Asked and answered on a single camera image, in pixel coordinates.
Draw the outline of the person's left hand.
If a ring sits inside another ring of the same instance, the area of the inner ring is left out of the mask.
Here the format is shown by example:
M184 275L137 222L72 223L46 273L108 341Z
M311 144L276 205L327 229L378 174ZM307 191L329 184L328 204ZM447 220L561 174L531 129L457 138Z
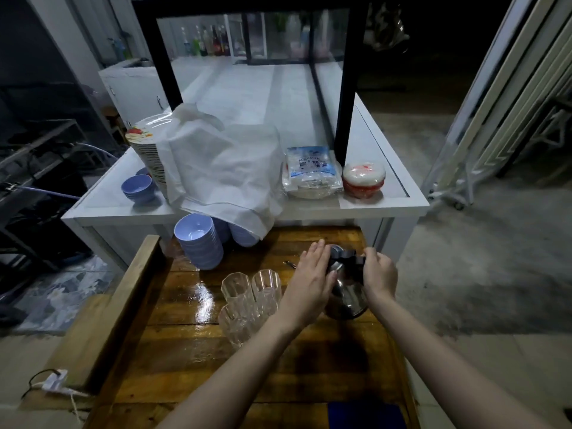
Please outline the person's left hand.
M277 311L281 324L290 331L299 333L325 309L329 299L325 295L325 276L330 254L331 247L324 239L312 243L301 254Z

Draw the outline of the person's right hand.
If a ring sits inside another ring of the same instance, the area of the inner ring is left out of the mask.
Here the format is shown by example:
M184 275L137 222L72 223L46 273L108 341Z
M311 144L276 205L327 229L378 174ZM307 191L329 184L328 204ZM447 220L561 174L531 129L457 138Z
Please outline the person's right hand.
M385 303L395 300L397 266L388 256L375 249L375 274L363 274L364 291L369 309L375 314Z

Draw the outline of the steel kettle with black lid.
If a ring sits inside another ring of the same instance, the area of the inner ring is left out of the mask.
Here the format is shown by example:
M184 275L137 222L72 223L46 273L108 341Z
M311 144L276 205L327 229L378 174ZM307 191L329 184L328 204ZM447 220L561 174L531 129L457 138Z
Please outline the steel kettle with black lid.
M336 282L325 306L327 317L339 321L353 320L368 309L363 292L365 262L366 258L357 255L355 250L331 245L327 271L336 272Z

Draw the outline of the person's right forearm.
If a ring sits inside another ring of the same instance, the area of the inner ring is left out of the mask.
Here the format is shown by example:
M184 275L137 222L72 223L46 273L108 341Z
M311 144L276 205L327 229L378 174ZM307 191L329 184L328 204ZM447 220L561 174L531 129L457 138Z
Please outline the person's right forearm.
M554 429L483 376L389 294L368 295L368 303L457 429Z

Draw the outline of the pack of clear plastic bags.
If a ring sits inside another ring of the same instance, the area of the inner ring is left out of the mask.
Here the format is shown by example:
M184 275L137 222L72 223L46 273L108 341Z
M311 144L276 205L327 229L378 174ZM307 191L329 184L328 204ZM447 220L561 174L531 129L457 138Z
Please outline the pack of clear plastic bags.
M326 146L290 147L282 164L282 187L291 197L319 200L343 192L342 166Z

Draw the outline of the tall stack of blue bowls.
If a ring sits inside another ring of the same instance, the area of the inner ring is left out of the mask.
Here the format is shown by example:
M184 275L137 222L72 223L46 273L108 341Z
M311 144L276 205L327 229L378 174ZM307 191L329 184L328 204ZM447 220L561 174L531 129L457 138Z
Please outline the tall stack of blue bowls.
M222 261L224 248L211 217L188 214L176 223L174 235L186 257L200 270L215 269Z

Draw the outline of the blue cloth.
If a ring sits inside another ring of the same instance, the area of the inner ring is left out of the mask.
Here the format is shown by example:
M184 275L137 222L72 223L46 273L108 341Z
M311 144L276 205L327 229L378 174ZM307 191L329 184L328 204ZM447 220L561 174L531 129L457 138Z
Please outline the blue cloth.
M327 403L329 429L407 429L398 405L378 400Z

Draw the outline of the white cloth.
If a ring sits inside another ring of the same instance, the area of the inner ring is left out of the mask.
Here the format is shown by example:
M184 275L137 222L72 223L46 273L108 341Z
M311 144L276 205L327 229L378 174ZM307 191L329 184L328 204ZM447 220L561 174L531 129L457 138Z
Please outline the white cloth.
M263 239L284 208L284 151L274 125L224 125L183 103L156 142L168 200Z

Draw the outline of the white stall counter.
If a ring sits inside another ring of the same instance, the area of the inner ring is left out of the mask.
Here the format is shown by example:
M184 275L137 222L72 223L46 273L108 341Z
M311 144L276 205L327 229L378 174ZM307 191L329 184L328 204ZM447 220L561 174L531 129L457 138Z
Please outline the white stall counter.
M285 147L325 144L325 128L310 68L232 65L212 60L184 90L185 100L225 123L268 123ZM428 201L398 158L358 95L355 96L346 161L381 162L386 169L382 194L368 201L347 195L324 200L289 198L275 226L346 225L361 227L366 241L398 261ZM162 195L136 208L121 184L144 164L128 149L62 217L90 249L118 272L124 272L148 234L173 235L185 213Z

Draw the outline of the short stack of blue bowls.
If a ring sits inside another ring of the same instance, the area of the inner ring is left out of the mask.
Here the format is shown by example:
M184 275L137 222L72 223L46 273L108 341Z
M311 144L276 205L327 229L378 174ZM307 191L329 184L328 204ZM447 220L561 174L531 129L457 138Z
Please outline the short stack of blue bowls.
M141 169L121 184L121 191L134 206L144 206L156 201L156 184L147 169Z

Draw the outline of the wooden bench plank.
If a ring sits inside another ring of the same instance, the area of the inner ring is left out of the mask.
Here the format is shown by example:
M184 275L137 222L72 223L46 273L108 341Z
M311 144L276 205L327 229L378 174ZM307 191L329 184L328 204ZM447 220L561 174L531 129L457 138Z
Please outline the wooden bench plank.
M79 410L92 408L114 365L125 336L155 274L166 264L160 236L148 235L112 294L88 298L44 369L66 369L65 386L91 397L75 397ZM46 379L37 376L34 382ZM32 391L21 401L26 411L72 410L69 397Z

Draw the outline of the hanging clear plastic bag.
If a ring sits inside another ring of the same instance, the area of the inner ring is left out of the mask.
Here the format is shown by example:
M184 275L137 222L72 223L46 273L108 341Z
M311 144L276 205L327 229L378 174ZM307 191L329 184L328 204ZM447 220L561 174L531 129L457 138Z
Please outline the hanging clear plastic bag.
M369 2L363 44L374 52L396 47L406 50L410 35L405 32L401 18L402 6L398 0Z

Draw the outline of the row of glass bottles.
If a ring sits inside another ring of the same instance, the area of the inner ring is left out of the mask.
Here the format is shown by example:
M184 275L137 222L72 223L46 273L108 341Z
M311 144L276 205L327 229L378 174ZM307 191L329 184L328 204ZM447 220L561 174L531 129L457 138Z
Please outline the row of glass bottles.
M222 24L212 24L210 28L196 25L190 35L186 26L179 27L180 39L177 50L184 57L231 57L228 30Z

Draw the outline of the white chest cabinet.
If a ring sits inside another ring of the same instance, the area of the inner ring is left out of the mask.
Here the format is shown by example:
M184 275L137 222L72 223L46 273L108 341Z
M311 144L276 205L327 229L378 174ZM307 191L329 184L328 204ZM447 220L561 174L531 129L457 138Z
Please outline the white chest cabinet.
M126 129L170 109L157 70L150 59L125 60L100 70L99 76Z

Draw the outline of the black metal display frame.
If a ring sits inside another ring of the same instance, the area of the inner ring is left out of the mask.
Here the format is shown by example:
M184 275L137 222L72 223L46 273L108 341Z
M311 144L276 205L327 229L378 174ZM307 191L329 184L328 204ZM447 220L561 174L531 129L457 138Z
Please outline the black metal display frame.
M246 21L247 13L289 13L301 11L309 14L310 48L307 60L310 65L318 101L324 105L323 88L319 84L316 69L316 65L322 58L317 56L318 52L314 45L316 32L314 30L313 14L323 10L348 9L338 114L335 117L336 123L329 123L333 132L335 157L341 164L345 163L356 97L360 52L363 45L368 0L131 0L131 2L171 110L182 104L183 98L161 36L158 26L159 19L240 13L243 21Z

